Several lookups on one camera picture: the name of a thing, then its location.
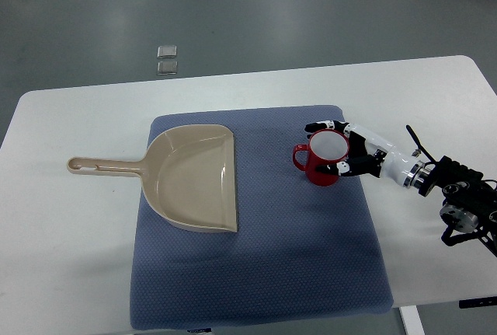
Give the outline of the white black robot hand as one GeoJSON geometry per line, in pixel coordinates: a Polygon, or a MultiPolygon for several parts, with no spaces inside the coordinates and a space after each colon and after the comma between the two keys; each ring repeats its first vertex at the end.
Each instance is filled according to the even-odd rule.
{"type": "MultiPolygon", "coordinates": [[[[370,174],[377,178],[387,177],[406,187],[406,178],[416,163],[421,162],[412,155],[401,153],[396,146],[379,135],[357,124],[337,120],[324,120],[306,125],[304,130],[311,135],[322,129],[343,133],[349,139],[349,154],[336,164],[341,176],[370,174]]],[[[332,174],[332,166],[319,166],[318,171],[332,174]]]]}

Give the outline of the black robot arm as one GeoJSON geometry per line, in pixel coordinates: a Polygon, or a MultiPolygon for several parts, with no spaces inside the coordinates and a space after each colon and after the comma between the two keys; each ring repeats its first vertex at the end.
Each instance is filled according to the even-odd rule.
{"type": "Polygon", "coordinates": [[[480,241],[496,254],[496,181],[444,156],[436,161],[422,146],[414,130],[406,130],[416,144],[413,157],[424,154],[427,163],[418,162],[406,178],[406,187],[414,187],[426,197],[436,187],[444,200],[440,218],[447,225],[441,240],[455,246],[471,240],[480,241]]]}

